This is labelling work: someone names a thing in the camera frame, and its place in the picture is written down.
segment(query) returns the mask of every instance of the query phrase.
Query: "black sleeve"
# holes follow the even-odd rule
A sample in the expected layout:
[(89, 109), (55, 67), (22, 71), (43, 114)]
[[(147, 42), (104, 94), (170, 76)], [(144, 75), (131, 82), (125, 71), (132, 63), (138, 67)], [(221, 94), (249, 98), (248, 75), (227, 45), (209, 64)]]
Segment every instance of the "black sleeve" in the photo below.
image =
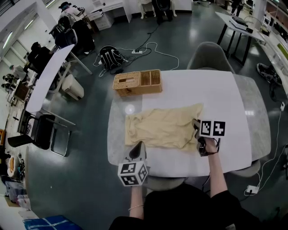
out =
[(117, 217), (109, 230), (144, 230), (144, 221), (134, 217)]
[(221, 228), (235, 224), (237, 230), (259, 227), (257, 217), (241, 207), (239, 200), (229, 191), (221, 192), (211, 198), (211, 217)]

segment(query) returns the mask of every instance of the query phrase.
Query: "person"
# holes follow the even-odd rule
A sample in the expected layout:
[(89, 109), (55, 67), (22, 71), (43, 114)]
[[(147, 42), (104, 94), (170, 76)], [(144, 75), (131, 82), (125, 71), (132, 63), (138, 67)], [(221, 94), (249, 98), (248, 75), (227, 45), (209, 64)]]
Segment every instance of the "person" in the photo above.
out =
[(48, 48), (41, 47), (38, 42), (33, 43), (31, 50), (32, 52), (28, 55), (28, 61), (37, 69), (37, 74), (41, 75), (53, 53)]
[(7, 81), (8, 83), (12, 83), (12, 81), (15, 79), (13, 74), (7, 74), (3, 76), (3, 80)]
[(16, 89), (15, 85), (13, 85), (13, 84), (11, 84), (11, 83), (9, 83), (9, 82), (3, 83), (3, 84), (1, 85), (1, 87), (4, 88), (4, 89), (6, 89), (7, 92), (8, 92), (9, 90), (12, 90), (12, 91), (13, 91), (13, 90)]
[[(160, 25), (162, 22), (164, 22), (163, 17), (162, 17), (162, 14), (163, 14), (162, 11), (164, 10), (164, 8), (168, 8), (171, 5), (170, 0), (152, 0), (152, 5), (154, 7), (155, 14), (157, 17), (157, 23), (158, 25)], [(173, 15), (173, 12), (172, 10), (170, 10), (170, 8), (166, 10), (166, 16), (168, 18), (168, 21), (173, 20), (172, 15)]]
[(141, 229), (260, 229), (258, 218), (241, 208), (227, 189), (215, 142), (205, 138), (210, 167), (210, 197), (200, 189), (182, 184), (167, 191), (153, 191), (142, 201), (141, 186), (131, 189), (129, 217), (117, 217), (110, 230)]
[(94, 40), (91, 36), (90, 30), (85, 21), (83, 21), (80, 16), (82, 12), (78, 10), (76, 7), (70, 7), (71, 3), (63, 2), (59, 9), (61, 9), (61, 15), (59, 19), (60, 24), (64, 24), (64, 17), (68, 17), (70, 21), (72, 21), (69, 28), (75, 30), (78, 43), (83, 47), (83, 51), (85, 55), (88, 55), (93, 49), (95, 49)]
[(232, 10), (231, 14), (234, 15), (235, 10), (237, 9), (236, 16), (239, 17), (240, 11), (243, 9), (243, 2), (242, 0), (234, 0), (231, 4)]
[(20, 65), (17, 66), (11, 65), (9, 69), (12, 70), (15, 78), (20, 79), (22, 82), (27, 81), (27, 73), (23, 70), (23, 68)]

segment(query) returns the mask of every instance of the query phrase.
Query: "wrist bracelet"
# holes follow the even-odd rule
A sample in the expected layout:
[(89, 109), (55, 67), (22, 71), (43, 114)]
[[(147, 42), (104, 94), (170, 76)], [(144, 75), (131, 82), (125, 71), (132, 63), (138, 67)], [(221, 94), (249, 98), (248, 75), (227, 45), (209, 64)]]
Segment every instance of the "wrist bracelet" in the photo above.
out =
[(132, 210), (132, 209), (134, 209), (134, 208), (137, 208), (137, 207), (140, 207), (140, 206), (144, 206), (144, 204), (140, 204), (140, 205), (137, 205), (137, 206), (135, 206), (135, 207), (132, 207), (132, 208), (128, 209), (128, 211), (130, 212), (130, 210)]

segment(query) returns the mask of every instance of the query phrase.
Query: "power strip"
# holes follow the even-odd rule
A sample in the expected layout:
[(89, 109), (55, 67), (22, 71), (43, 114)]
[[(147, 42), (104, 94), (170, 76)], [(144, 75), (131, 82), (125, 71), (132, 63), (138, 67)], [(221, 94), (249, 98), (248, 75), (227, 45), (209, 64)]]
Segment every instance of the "power strip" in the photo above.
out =
[(133, 50), (133, 51), (132, 51), (132, 54), (143, 54), (143, 51), (138, 51), (138, 52), (137, 52), (137, 51)]

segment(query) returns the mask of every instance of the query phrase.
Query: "power adapter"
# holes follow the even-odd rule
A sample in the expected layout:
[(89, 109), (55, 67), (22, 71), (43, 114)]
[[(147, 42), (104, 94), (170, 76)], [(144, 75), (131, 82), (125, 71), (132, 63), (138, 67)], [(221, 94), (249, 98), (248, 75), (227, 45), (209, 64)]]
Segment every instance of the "power adapter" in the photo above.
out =
[(259, 187), (252, 186), (252, 185), (248, 185), (248, 186), (247, 186), (247, 189), (246, 189), (246, 192), (247, 192), (247, 193), (257, 194), (257, 193), (258, 193), (258, 190), (259, 190)]
[(285, 108), (285, 104), (284, 104), (284, 102), (282, 102), (282, 103), (281, 103), (280, 110), (283, 112), (283, 111), (284, 111), (284, 108)]

